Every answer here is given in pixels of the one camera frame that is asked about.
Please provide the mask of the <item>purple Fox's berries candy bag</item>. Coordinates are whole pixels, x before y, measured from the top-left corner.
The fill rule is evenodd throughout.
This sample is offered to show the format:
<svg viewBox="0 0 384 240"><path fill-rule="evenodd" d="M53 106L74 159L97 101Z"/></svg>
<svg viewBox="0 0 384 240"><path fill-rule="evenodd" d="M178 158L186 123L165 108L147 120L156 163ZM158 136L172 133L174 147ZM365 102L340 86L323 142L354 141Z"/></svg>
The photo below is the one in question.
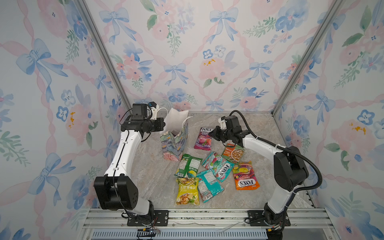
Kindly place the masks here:
<svg viewBox="0 0 384 240"><path fill-rule="evenodd" d="M194 149L210 151L212 148L212 137L209 135L214 129L201 128Z"/></svg>

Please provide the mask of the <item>floral paper gift bag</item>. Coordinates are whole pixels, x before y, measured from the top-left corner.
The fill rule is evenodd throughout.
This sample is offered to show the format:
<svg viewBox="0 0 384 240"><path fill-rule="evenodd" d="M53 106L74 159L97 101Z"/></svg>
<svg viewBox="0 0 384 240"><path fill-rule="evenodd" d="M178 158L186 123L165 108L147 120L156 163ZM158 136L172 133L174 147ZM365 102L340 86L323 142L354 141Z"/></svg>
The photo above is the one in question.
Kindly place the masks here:
<svg viewBox="0 0 384 240"><path fill-rule="evenodd" d="M162 153L165 160L180 162L188 139L189 110L178 111L171 108L164 122L164 130L160 132Z"/></svg>

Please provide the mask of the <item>teal mint candy bag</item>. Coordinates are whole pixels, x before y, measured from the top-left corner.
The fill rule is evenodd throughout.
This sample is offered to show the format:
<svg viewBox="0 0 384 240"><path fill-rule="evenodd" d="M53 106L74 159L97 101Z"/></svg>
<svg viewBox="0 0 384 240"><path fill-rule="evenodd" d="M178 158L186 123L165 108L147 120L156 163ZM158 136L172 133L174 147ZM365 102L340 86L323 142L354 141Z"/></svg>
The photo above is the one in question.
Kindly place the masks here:
<svg viewBox="0 0 384 240"><path fill-rule="evenodd" d="M204 203L224 191L213 170L206 170L197 174L199 178L198 190Z"/></svg>

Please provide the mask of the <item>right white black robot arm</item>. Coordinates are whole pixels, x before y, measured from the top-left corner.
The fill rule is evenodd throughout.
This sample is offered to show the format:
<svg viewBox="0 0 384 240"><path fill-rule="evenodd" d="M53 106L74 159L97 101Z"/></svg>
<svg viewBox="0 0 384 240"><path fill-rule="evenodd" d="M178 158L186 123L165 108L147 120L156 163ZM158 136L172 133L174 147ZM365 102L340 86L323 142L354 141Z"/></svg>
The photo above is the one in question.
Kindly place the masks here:
<svg viewBox="0 0 384 240"><path fill-rule="evenodd" d="M219 119L209 136L226 143L233 142L247 150L252 150L271 160L274 165L274 180L277 186L270 200L264 206L261 220L268 226L283 226L287 219L287 210L297 194L297 189L309 176L300 152L294 148L275 145L251 131L249 125L243 130L236 116Z"/></svg>

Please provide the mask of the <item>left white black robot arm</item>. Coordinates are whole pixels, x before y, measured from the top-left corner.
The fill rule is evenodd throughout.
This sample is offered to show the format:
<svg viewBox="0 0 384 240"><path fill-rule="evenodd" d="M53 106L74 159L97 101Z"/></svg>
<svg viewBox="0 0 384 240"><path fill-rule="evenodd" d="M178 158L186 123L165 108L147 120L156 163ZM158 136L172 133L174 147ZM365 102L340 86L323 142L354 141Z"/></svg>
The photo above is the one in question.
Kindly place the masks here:
<svg viewBox="0 0 384 240"><path fill-rule="evenodd" d="M96 177L94 188L103 210L124 210L127 218L143 225L154 221L153 203L139 197L139 189L131 179L132 165L145 133L164 130L163 118L126 120L121 125L117 151L107 171Z"/></svg>

